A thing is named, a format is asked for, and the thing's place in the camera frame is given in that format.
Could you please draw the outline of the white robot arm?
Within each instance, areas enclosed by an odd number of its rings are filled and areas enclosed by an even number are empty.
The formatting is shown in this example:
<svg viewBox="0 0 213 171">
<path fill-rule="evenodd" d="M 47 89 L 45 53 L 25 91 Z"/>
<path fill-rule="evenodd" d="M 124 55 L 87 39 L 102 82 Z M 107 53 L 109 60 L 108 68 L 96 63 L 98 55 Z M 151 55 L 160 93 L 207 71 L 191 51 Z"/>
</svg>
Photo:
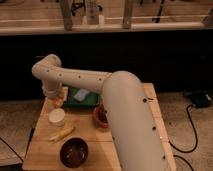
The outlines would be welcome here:
<svg viewBox="0 0 213 171">
<path fill-rule="evenodd" d="M 128 71 L 67 69 L 49 54 L 31 69 L 43 94 L 56 98 L 64 85 L 101 96 L 122 171 L 172 171 L 140 79 Z"/>
</svg>

